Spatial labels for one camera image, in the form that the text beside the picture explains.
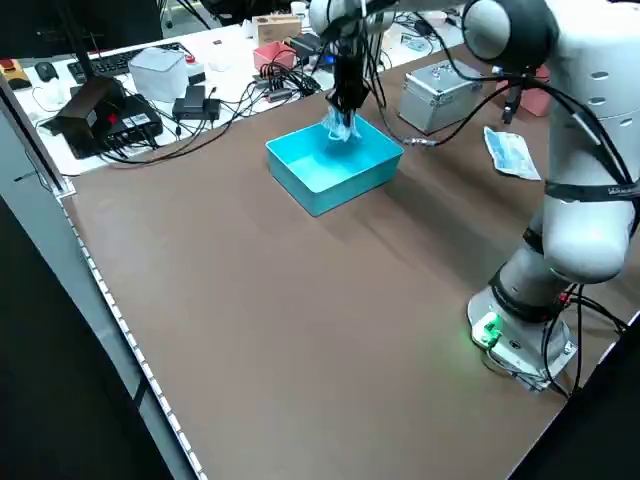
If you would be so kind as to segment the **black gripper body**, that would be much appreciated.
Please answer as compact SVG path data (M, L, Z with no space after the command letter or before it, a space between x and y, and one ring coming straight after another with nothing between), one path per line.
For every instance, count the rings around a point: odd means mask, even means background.
M332 103L363 103L369 87L363 79L364 58L357 54L339 54L335 57Z

